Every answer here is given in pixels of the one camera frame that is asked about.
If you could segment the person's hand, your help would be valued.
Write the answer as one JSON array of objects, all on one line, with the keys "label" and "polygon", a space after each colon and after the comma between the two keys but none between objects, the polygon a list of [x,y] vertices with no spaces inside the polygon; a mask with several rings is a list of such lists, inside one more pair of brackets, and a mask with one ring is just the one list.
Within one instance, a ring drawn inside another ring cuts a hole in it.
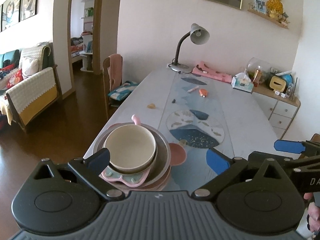
[{"label": "person's hand", "polygon": [[312,233],[318,232],[320,228],[320,221],[319,221],[320,209],[315,205],[315,202],[309,203],[308,215],[309,215],[309,220],[308,220],[309,230]]}]

